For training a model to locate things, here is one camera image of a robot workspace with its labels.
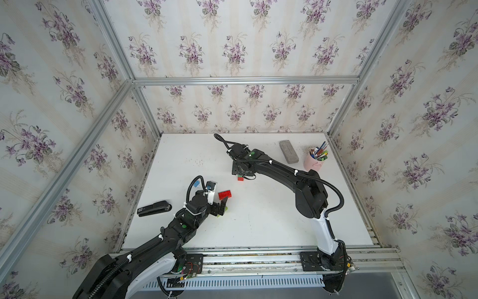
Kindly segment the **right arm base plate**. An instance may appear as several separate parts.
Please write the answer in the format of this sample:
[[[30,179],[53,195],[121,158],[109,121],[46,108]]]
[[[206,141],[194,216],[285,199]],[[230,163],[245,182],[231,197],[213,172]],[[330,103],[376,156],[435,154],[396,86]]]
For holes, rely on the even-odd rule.
[[[304,272],[343,271],[352,266],[352,260],[344,251],[338,248],[335,253],[327,255],[320,250],[299,253]]]

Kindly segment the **pink pen cup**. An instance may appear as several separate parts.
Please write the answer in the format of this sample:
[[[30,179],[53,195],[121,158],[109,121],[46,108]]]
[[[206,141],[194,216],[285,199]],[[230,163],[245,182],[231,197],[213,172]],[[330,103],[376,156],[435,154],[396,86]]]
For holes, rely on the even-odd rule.
[[[322,168],[323,164],[324,164],[323,161],[319,161],[313,158],[310,154],[306,154],[303,166],[306,172],[314,170],[315,172],[318,173],[320,169]]]

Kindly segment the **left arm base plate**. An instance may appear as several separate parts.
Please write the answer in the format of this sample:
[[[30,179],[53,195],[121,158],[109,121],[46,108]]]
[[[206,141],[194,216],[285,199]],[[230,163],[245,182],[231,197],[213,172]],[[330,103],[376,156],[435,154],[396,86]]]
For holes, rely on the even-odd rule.
[[[186,254],[176,261],[173,269],[168,274],[179,275],[184,278],[195,277],[202,273],[203,265],[203,254]]]

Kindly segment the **red long lego brick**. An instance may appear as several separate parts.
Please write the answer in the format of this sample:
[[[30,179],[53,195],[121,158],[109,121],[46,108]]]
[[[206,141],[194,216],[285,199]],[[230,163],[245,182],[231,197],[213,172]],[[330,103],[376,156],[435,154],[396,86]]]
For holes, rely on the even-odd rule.
[[[219,200],[222,201],[222,200],[231,198],[231,197],[232,197],[232,193],[231,193],[230,190],[221,191],[220,193],[218,193],[218,197],[219,197]]]

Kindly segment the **black stapler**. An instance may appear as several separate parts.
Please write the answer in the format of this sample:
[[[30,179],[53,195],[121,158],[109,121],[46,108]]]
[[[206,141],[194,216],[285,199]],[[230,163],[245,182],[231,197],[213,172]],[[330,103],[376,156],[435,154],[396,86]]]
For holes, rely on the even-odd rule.
[[[141,217],[146,217],[155,214],[161,214],[169,212],[172,209],[172,205],[167,201],[158,201],[156,203],[141,207],[137,209],[137,215]]]

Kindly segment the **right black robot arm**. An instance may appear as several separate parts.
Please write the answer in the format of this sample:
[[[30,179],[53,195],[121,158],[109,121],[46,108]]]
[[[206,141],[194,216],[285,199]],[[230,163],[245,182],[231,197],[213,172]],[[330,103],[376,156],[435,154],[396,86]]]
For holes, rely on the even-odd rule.
[[[295,195],[298,212],[312,222],[316,237],[317,264],[327,270],[347,272],[350,259],[345,242],[337,239],[329,220],[330,213],[343,208],[342,193],[331,183],[320,178],[315,170],[308,172],[286,166],[259,149],[225,140],[218,133],[214,138],[223,143],[233,161],[232,173],[241,176],[262,174],[290,189]]]

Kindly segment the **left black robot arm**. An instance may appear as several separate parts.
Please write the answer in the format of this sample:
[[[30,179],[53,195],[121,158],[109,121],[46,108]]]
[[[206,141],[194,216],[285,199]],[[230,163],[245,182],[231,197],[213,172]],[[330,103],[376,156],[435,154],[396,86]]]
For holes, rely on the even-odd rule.
[[[216,184],[202,176],[194,178],[201,188],[186,194],[186,201],[159,234],[143,245],[117,257],[109,254],[97,260],[73,297],[75,299],[129,299],[153,278],[181,272],[187,253],[183,245],[197,233],[209,215],[222,216],[230,191],[216,194]]]

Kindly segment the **aluminium mounting rail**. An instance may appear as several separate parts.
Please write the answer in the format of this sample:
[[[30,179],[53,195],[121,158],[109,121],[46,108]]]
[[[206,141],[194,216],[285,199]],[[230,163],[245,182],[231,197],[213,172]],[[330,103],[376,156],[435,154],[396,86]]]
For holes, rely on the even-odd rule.
[[[327,270],[320,266],[315,271],[305,272],[300,253],[312,252],[312,246],[293,247],[231,247],[190,248],[186,254],[202,254],[200,277],[245,276],[245,275],[302,275],[339,274],[340,270]],[[352,260],[354,274],[406,272],[398,251],[379,245],[350,245],[347,253]]]

